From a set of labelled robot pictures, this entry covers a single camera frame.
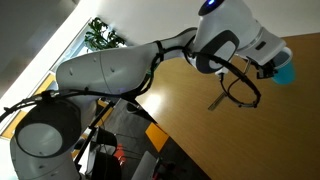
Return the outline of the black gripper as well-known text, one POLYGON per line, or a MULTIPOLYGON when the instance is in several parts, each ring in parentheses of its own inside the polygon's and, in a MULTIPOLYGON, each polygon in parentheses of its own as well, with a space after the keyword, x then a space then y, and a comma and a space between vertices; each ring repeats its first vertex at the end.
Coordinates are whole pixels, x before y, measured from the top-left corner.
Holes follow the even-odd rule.
POLYGON ((273 61, 269 61, 263 66, 258 65, 256 69, 258 79, 272 78, 278 73, 278 71, 275 68, 275 63, 273 61))

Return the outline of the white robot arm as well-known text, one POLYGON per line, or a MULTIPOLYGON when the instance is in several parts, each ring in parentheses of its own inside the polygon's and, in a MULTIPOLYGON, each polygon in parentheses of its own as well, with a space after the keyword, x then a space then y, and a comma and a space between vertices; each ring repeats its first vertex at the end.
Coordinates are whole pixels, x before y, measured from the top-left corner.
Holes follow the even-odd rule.
POLYGON ((233 56, 269 68, 285 49, 283 39, 266 30, 243 0, 205 0, 198 26, 178 35, 138 46, 112 48, 61 63, 58 87, 17 103, 30 110, 10 141, 19 180, 81 180, 72 158, 75 144, 95 118, 99 97, 129 98, 145 93, 154 69, 165 60, 184 58, 204 74, 229 70, 233 56))

